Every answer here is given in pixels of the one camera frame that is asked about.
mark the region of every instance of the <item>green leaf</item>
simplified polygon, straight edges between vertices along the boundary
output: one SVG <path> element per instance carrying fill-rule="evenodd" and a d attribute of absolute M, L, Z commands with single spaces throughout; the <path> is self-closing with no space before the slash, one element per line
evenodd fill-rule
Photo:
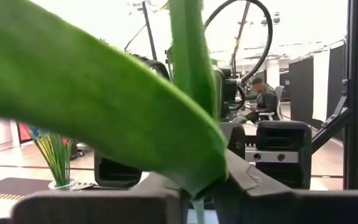
<path fill-rule="evenodd" d="M 209 115 L 218 119 L 216 84 L 209 61 L 200 0 L 169 1 L 173 82 Z"/>
<path fill-rule="evenodd" d="M 227 176 L 226 141 L 205 110 L 136 59 L 26 0 L 0 0 L 0 116 L 85 141 L 193 195 Z"/>

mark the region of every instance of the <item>man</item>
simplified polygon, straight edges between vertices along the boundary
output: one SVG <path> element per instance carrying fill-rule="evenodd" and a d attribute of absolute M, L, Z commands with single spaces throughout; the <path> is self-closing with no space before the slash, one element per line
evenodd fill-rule
<path fill-rule="evenodd" d="M 256 100 L 256 108 L 249 108 L 251 113 L 246 115 L 246 119 L 256 123 L 259 121 L 259 113 L 276 113 L 277 110 L 277 96 L 275 90 L 268 84 L 265 84 L 261 78 L 255 78 L 252 82 L 252 89 L 257 92 L 254 95 L 247 95 L 246 100 Z M 268 119 L 268 117 L 261 116 L 261 120 Z"/>

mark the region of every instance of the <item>floor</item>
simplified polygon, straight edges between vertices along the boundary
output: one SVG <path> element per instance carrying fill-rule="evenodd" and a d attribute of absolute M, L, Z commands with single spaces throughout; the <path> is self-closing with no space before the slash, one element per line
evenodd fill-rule
<path fill-rule="evenodd" d="M 290 106 L 283 105 L 282 109 L 286 119 L 289 119 Z M 342 158 L 343 146 L 335 140 L 327 142 L 313 155 L 311 181 L 313 190 L 342 190 Z M 80 182 L 94 181 L 92 152 L 71 162 L 71 175 Z M 52 181 L 46 162 L 33 144 L 12 147 L 11 143 L 7 143 L 0 146 L 0 180 L 6 177 Z M 0 218 L 9 216 L 9 211 L 15 202 L 15 200 L 0 199 Z"/>

